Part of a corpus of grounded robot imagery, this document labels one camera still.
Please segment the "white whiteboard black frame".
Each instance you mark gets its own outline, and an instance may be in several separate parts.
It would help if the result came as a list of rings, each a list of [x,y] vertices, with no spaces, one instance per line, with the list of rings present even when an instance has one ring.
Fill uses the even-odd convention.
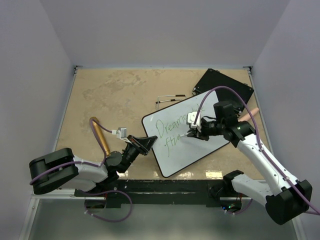
[[[200,106],[206,93],[179,101],[156,112],[145,115],[142,126],[148,137],[157,136],[152,151],[161,175],[168,178],[198,160],[224,147],[229,142],[223,136],[211,136],[208,141],[183,136],[188,130],[187,114],[196,112],[200,116],[215,117],[213,105],[218,102],[213,91]]]

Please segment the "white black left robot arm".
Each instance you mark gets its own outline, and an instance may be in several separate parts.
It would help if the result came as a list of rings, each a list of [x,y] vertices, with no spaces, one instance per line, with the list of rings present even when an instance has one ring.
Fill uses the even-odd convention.
[[[33,159],[29,163],[33,192],[36,195],[56,189],[77,189],[99,196],[104,185],[125,173],[139,155],[146,156],[158,137],[135,137],[129,135],[126,148],[112,151],[102,162],[94,163],[73,154],[71,148],[63,148]]]

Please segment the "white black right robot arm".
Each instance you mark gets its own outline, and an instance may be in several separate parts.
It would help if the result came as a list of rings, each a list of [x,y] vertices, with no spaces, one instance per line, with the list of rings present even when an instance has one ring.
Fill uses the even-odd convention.
[[[311,184],[289,173],[264,147],[250,123],[238,120],[230,103],[218,102],[213,108],[215,117],[200,117],[198,111],[187,114],[187,137],[208,141],[211,136],[223,136],[253,163],[266,181],[262,184],[235,170],[223,177],[223,192],[230,197],[237,193],[250,197],[264,206],[279,225],[306,213],[312,196]]]

